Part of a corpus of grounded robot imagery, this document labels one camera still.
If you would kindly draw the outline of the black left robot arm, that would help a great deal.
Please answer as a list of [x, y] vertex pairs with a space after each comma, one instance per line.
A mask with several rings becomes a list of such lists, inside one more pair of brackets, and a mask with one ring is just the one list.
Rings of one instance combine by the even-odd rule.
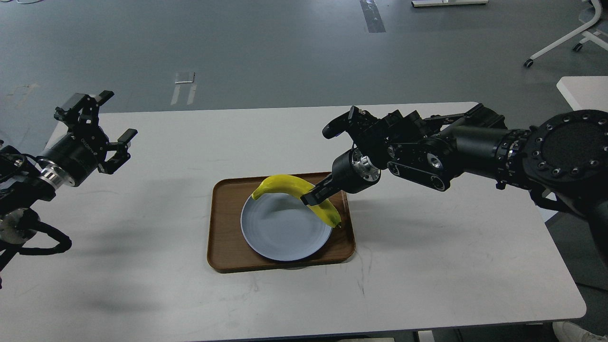
[[74, 94], [55, 108], [54, 118], [67, 132], [39, 156], [1, 146], [1, 267], [16, 255], [49, 256], [68, 251], [72, 240], [43, 222], [33, 210], [37, 201], [51, 201], [61, 186], [76, 188], [94, 171], [113, 174], [130, 160], [137, 130], [128, 129], [111, 142], [99, 124], [99, 110], [114, 96]]

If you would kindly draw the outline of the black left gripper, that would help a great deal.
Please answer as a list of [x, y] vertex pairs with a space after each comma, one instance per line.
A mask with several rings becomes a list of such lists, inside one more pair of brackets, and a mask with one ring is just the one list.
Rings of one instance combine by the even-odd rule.
[[138, 130], [129, 128], [116, 142], [99, 125], [100, 107], [114, 96], [113, 91], [104, 90], [99, 95], [75, 93], [62, 106], [55, 108], [54, 118], [65, 124], [67, 132], [38, 156], [43, 168], [55, 167], [65, 184], [80, 186], [93, 171], [113, 174], [122, 167], [131, 155], [128, 152]]

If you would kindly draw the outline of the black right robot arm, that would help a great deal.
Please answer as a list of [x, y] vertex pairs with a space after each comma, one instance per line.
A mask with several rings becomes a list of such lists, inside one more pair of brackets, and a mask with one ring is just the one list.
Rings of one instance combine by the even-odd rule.
[[300, 198], [321, 204], [337, 192], [358, 193], [381, 171], [439, 192], [463, 173], [525, 189], [540, 208], [584, 219], [607, 262], [607, 128], [601, 110], [558, 114], [528, 129], [508, 129], [504, 116], [476, 104], [462, 114], [423, 118], [398, 110], [383, 118], [352, 106], [322, 130], [326, 139], [347, 133], [352, 147], [331, 173]]

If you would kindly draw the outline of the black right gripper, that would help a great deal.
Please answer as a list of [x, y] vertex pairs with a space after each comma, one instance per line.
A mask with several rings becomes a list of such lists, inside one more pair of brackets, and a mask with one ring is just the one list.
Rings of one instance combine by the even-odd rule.
[[332, 173], [300, 197], [303, 204], [316, 206], [337, 192], [361, 192], [380, 181], [381, 171], [359, 149], [347, 150], [332, 163]]

